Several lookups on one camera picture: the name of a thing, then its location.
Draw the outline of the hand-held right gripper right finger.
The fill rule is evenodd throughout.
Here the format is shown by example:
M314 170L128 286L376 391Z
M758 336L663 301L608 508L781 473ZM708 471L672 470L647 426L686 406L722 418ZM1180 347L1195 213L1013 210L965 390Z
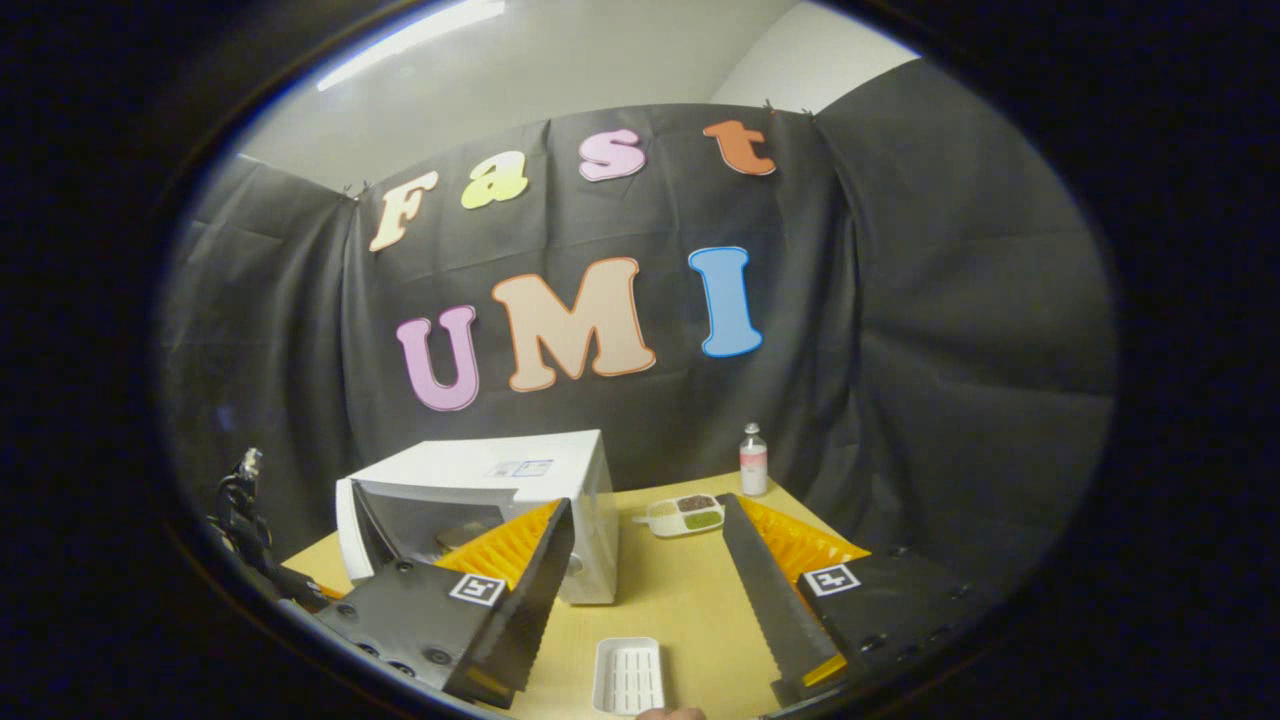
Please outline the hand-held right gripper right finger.
M722 495L723 539L797 705L863 694L937 653L993 605L979 583L906 550L873 553L739 495Z

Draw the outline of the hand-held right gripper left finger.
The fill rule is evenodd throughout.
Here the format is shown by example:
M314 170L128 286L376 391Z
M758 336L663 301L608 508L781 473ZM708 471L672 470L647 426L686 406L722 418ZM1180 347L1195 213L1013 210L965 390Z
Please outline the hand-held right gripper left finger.
M573 543L572 503L557 498L435 564L396 559L315 619L420 693L508 708L527 687Z

